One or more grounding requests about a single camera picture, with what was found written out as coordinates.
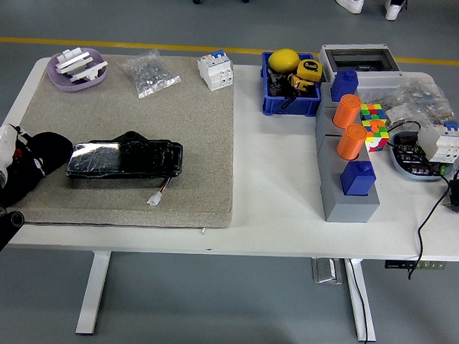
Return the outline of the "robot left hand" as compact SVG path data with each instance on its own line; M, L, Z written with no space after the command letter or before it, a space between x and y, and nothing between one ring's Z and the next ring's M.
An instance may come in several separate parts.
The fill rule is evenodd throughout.
M35 169L42 177L44 161L36 150L38 135L31 137L22 128L12 124L0 127L0 183L8 182L8 175L13 174L16 166Z

